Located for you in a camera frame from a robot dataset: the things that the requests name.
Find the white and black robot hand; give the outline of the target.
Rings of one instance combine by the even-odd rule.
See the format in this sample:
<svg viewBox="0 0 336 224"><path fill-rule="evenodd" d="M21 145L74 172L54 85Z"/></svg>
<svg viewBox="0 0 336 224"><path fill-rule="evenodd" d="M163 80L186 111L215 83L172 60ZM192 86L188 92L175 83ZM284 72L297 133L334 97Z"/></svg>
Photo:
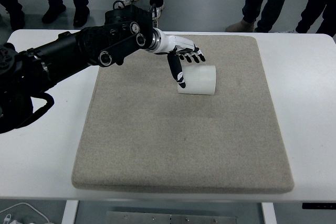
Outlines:
<svg viewBox="0 0 336 224"><path fill-rule="evenodd" d="M147 51L156 55L167 55L171 74L182 89L186 88L186 83L181 60L185 59L189 63L192 60L196 63L205 62L203 53L192 40L176 35L166 35L158 28L153 29L153 40Z"/></svg>

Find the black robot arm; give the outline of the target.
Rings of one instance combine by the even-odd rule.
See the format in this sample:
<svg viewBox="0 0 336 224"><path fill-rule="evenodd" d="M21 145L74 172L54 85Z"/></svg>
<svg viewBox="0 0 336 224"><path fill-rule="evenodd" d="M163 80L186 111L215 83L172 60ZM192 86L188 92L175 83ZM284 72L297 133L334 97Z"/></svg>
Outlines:
<svg viewBox="0 0 336 224"><path fill-rule="evenodd" d="M17 52L1 45L1 133L38 120L54 104L46 91L89 66L122 65L151 45L152 11L134 5L105 13L105 24L66 31L55 41Z"/></svg>

